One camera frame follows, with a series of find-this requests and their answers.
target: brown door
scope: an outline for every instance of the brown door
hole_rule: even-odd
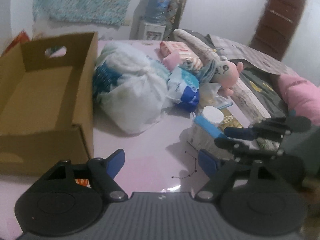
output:
[[[305,0],[268,0],[250,47],[281,61],[304,5]]]

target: metal screw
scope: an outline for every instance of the metal screw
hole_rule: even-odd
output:
[[[213,198],[213,193],[210,192],[210,191],[200,191],[197,195],[201,199],[211,199],[211,198]]]
[[[112,191],[110,197],[113,199],[123,199],[125,197],[124,192],[122,191]]]
[[[284,150],[283,150],[283,149],[279,149],[279,150],[277,151],[277,155],[278,155],[278,156],[282,156],[283,153],[284,153]]]

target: white wall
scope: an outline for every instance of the white wall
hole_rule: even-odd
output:
[[[10,0],[0,0],[0,55],[11,38]]]
[[[259,17],[266,0],[188,0],[180,27],[198,31],[203,34],[212,33],[234,41],[248,44],[254,35]],[[137,18],[143,14],[141,4],[144,0],[131,0],[127,17],[133,19],[133,30],[137,27]],[[32,0],[11,0],[12,34],[23,28],[29,35],[32,32]],[[118,30],[88,24],[68,24],[43,21],[36,25],[37,29],[46,30],[49,35],[57,35],[75,31],[98,31],[105,38],[133,38],[131,26],[123,26]]]
[[[320,0],[307,0],[282,62],[300,76],[320,85]]]

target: plaid blanket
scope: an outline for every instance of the plaid blanket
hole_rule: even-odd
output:
[[[246,45],[211,34],[210,38],[217,51],[219,51],[221,55],[227,57],[228,60],[246,60],[255,67],[275,75],[297,75],[293,69],[287,67],[282,62]]]

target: pink table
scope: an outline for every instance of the pink table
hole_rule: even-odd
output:
[[[106,42],[99,41],[98,53]],[[159,41],[125,42],[152,58],[158,58]],[[244,127],[250,124],[235,104],[228,109]],[[106,158],[118,148],[124,149],[125,164],[115,181],[128,195],[133,191],[189,191],[193,194],[208,178],[198,164],[197,172],[188,177],[195,171],[194,158],[197,157],[197,151],[186,141],[187,129],[191,124],[189,113],[175,108],[144,133],[128,136],[111,122],[99,106],[94,106],[94,155]],[[14,215],[14,205],[36,179],[0,175],[1,238],[16,239],[22,233]]]

